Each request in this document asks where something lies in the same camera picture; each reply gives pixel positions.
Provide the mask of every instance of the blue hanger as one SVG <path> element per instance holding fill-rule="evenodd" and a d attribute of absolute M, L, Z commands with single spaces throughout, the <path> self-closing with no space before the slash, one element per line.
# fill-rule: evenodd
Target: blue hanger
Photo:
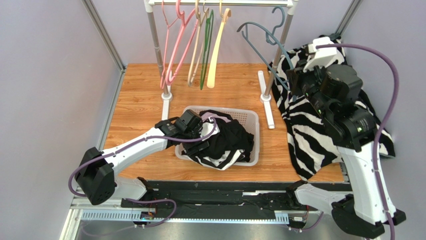
<path fill-rule="evenodd" d="M 279 27 L 281 27 L 283 24 L 284 24 L 284 19 L 285 19 L 285 12 L 284 12 L 284 9 L 283 9 L 283 7 L 281 7 L 281 6 L 276 6 L 276 7 L 274 7 L 273 8 L 273 10 L 272 10 L 272 13 L 274 13 L 275 12 L 275 9 L 280 9 L 281 10 L 281 13 L 282 13 L 282 20 L 281 20 L 281 23 L 280 24 L 278 24 L 278 25 L 276 25 L 274 28 L 273 28 L 273 32 L 275 32 L 275 30 L 277 29 L 277 28 L 279 28 Z M 269 62 L 268 61 L 266 61 L 265 60 L 265 58 L 261 55 L 261 53 L 256 49 L 256 47 L 250 42 L 250 40 L 249 40 L 249 25 L 255 25 L 255 26 L 257 26 L 257 27 L 259 27 L 259 28 L 261 28 L 263 31 L 265 31 L 265 36 L 266 36 L 266 42 L 267 43 L 269 43 L 269 44 L 271 44 L 271 45 L 278 45 L 279 46 L 279 48 L 281 49 L 281 51 L 282 51 L 282 53 L 284 54 L 284 56 L 285 56 L 285 58 L 286 58 L 286 60 L 287 60 L 287 62 L 288 62 L 288 65 L 290 66 L 290 69 L 291 70 L 293 70 L 294 69 L 294 67 L 293 67 L 293 64 L 292 64 L 292 61 L 291 61 L 291 59 L 290 59 L 290 56 L 288 55 L 288 53 L 287 53 L 287 51 L 286 51 L 286 49 L 283 47 L 283 45 L 280 43 L 280 41 L 274 36 L 274 34 L 273 33 L 271 33 L 268 29 L 266 29 L 264 26 L 262 26 L 262 25 L 260 25 L 260 24 L 258 24 L 258 23 L 256 23 L 256 22 L 252 22 L 252 21 L 248 21 L 248 22 L 245 22 L 245 23 L 243 23 L 241 26 L 239 26 L 239 28 L 237 29 L 237 33 L 239 33 L 240 31 L 241 31 L 241 29 L 245 26 L 245 32 L 244 31 L 241 31 L 241 34 L 242 34 L 242 37 L 247 41 L 247 43 L 250 45 L 250 47 L 256 52 L 256 54 L 260 57 L 260 59 L 262 59 L 262 61 L 266 64 L 266 66 L 267 66 L 267 68 L 269 69 L 269 71 L 272 73 L 272 74 L 274 74 L 275 75 L 275 77 L 276 77 L 276 79 L 278 80 L 278 81 L 280 81 L 281 82 L 281 84 L 282 84 L 282 86 L 285 88 L 285 90 L 287 90 L 287 91 L 289 91 L 289 87 L 287 87 L 287 84 L 286 83 L 288 83 L 288 80 L 286 80 L 286 81 L 282 81 L 281 80 L 281 77 L 279 77 L 278 75 L 277 75 L 277 72 L 276 71 L 274 71 L 273 69 L 272 69 L 272 67 L 269 65 Z"/>

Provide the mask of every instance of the rack foot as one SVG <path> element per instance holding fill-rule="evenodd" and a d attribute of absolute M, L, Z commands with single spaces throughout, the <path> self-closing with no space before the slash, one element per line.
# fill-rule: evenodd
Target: rack foot
<path fill-rule="evenodd" d="M 161 114 L 161 120 L 166 120 L 169 118 L 169 110 L 170 110 L 170 102 L 173 100 L 172 95 L 172 86 L 165 86 L 168 89 L 168 95 L 165 95 L 164 93 L 161 94 L 162 98 L 162 114 Z"/>
<path fill-rule="evenodd" d="M 263 103 L 263 108 L 265 109 L 267 127 L 269 129 L 274 129 L 275 123 L 274 123 L 274 117 L 272 116 L 272 109 L 271 109 L 272 97 L 270 94 L 268 96 L 265 95 L 266 83 L 265 83 L 264 72 L 261 70 L 258 71 L 257 77 L 259 78 L 260 91 L 261 91 L 260 101 Z"/>

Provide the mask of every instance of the wooden table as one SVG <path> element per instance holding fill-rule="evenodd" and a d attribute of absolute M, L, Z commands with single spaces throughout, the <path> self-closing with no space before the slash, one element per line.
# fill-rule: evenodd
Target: wooden table
<path fill-rule="evenodd" d="M 184 65 L 172 85 L 173 100 L 169 117 L 179 117 L 190 105 L 224 107 L 255 111 L 260 122 L 260 153 L 255 166 L 232 166 L 220 171 L 203 167 L 175 156 L 175 147 L 156 152 L 126 168 L 120 175 L 127 178 L 168 181 L 243 181 L 295 182 L 300 180 L 289 156 L 287 130 L 275 101 L 272 113 L 275 129 L 268 129 L 260 102 L 258 70 L 263 64 L 218 64 L 216 85 L 200 90 L 195 81 L 188 87 L 189 66 Z M 125 143 L 152 128 L 161 120 L 159 70 L 156 64 L 129 64 L 119 93 L 105 148 Z M 338 163 L 322 168 L 309 181 L 343 182 Z"/>

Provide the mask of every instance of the yellow hanger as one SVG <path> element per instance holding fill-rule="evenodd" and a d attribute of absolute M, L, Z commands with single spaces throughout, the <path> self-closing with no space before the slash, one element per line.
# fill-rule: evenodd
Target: yellow hanger
<path fill-rule="evenodd" d="M 213 54 L 211 55 L 210 68 L 208 69 L 207 87 L 212 89 L 215 87 L 216 65 L 218 64 L 219 45 L 221 44 L 222 33 L 228 18 L 231 17 L 231 9 L 226 8 L 222 14 L 222 0 L 219 1 L 219 11 L 222 22 L 220 23 L 219 32 L 217 33 L 216 43 L 214 44 Z"/>
<path fill-rule="evenodd" d="M 203 25 L 203 22 L 207 19 L 207 16 L 209 15 L 209 11 L 210 11 L 210 8 L 207 8 L 206 10 L 204 9 L 204 5 L 206 3 L 206 1 L 204 0 L 204 2 L 202 4 L 202 10 L 204 12 L 204 15 L 201 18 L 200 11 L 198 9 L 199 2 L 200 2 L 200 0 L 195 0 L 195 17 L 196 17 L 196 19 L 198 19 L 198 27 L 197 27 L 197 32 L 196 32 L 195 45 L 194 45 L 194 51 L 193 51 L 193 54 L 192 54 L 191 65 L 189 67 L 188 86 L 191 86 L 193 84 L 195 75 L 197 74 L 198 65 L 199 65 L 200 59 L 201 59 L 201 53 L 202 53 L 202 50 L 204 48 L 204 43 L 205 43 L 205 41 L 202 41 L 202 43 L 201 43 L 200 53 L 198 55 L 198 59 L 197 59 L 196 65 L 195 65 L 195 69 L 193 71 L 194 60 L 195 60 L 195 56 L 197 54 L 198 40 L 199 40 L 199 36 L 200 36 L 200 32 L 201 32 L 201 26 Z"/>

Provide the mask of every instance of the laundry basket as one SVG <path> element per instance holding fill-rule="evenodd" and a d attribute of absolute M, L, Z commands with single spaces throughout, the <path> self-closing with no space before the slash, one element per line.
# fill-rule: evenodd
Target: laundry basket
<path fill-rule="evenodd" d="M 241 110 L 234 108 L 226 107 L 211 107 L 211 106 L 187 106 L 183 112 L 186 110 L 192 110 L 197 114 L 205 110 L 215 110 L 224 114 L 229 114 L 233 119 L 238 120 L 238 122 L 244 127 L 244 129 L 254 135 L 254 145 L 253 150 L 250 153 L 249 162 L 236 162 L 234 166 L 246 166 L 251 167 L 256 165 L 259 160 L 259 150 L 260 150 L 260 127 L 259 127 L 259 116 L 254 111 L 250 110 Z M 187 156 L 181 155 L 184 147 L 182 144 L 176 146 L 174 152 L 176 156 L 183 160 L 190 160 Z"/>

